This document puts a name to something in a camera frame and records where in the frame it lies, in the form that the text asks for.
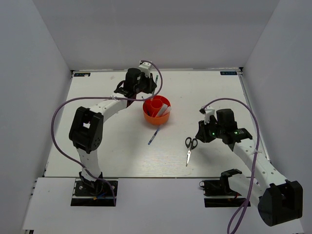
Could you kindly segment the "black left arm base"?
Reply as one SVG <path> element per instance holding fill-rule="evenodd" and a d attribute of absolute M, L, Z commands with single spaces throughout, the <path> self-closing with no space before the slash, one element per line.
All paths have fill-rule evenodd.
<path fill-rule="evenodd" d="M 75 181 L 71 198 L 72 207 L 114 207 L 117 201 L 117 180 L 108 180 L 107 183 L 96 180 L 88 181 L 79 172 L 79 179 Z"/>

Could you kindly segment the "blue clear pen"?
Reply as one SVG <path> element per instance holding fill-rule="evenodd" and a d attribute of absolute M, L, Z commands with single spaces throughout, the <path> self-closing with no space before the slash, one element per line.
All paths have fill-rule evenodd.
<path fill-rule="evenodd" d="M 158 127 L 157 130 L 154 132 L 154 134 L 152 135 L 151 139 L 148 142 L 148 145 L 150 145 L 153 142 L 153 140 L 155 139 L 155 137 L 158 134 L 159 130 L 160 130 L 160 127 Z"/>

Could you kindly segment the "black handled scissors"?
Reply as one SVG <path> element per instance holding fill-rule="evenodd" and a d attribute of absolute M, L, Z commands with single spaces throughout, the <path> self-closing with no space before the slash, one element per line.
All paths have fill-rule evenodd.
<path fill-rule="evenodd" d="M 185 139 L 185 145 L 188 149 L 187 159 L 186 159 L 186 167 L 188 166 L 189 161 L 190 161 L 191 151 L 197 146 L 197 144 L 198 144 L 198 142 L 197 142 L 196 138 L 187 137 Z"/>

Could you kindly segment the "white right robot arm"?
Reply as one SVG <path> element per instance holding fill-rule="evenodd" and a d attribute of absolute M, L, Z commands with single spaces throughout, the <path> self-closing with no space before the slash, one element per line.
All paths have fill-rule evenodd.
<path fill-rule="evenodd" d="M 289 181 L 255 147 L 256 142 L 245 128 L 238 128 L 231 109 L 201 109 L 196 139 L 209 143 L 221 139 L 254 173 L 257 184 L 238 169 L 221 173 L 219 185 L 213 192 L 237 192 L 257 207 L 260 217 L 268 226 L 299 219 L 303 214 L 303 188 L 298 181 Z"/>

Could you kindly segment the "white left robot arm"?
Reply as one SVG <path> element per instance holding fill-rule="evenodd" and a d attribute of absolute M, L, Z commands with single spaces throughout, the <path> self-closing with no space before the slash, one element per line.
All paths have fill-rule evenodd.
<path fill-rule="evenodd" d="M 129 107 L 141 92 L 151 94 L 156 89 L 149 68 L 129 68 L 125 80 L 114 90 L 115 96 L 90 108 L 76 110 L 69 132 L 69 139 L 83 164 L 80 177 L 87 180 L 86 189 L 94 195 L 103 189 L 102 172 L 98 164 L 97 148 L 102 141 L 103 125 L 117 112 Z"/>

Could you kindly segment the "green pen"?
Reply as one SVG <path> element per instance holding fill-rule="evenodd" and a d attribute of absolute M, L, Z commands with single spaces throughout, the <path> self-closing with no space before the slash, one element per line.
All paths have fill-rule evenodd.
<path fill-rule="evenodd" d="M 158 80 L 158 75 L 156 75 L 156 78 L 155 78 L 155 80 L 154 80 L 155 87 L 154 87 L 154 89 L 153 89 L 152 96 L 155 95 L 155 91 L 156 91 L 156 88 L 157 88 L 157 80 Z"/>

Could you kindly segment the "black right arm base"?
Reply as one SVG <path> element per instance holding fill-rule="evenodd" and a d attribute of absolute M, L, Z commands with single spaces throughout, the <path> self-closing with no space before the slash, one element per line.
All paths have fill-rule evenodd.
<path fill-rule="evenodd" d="M 205 208 L 239 208 L 246 200 L 237 192 L 226 193 L 219 180 L 202 180 L 198 185 L 204 192 Z"/>

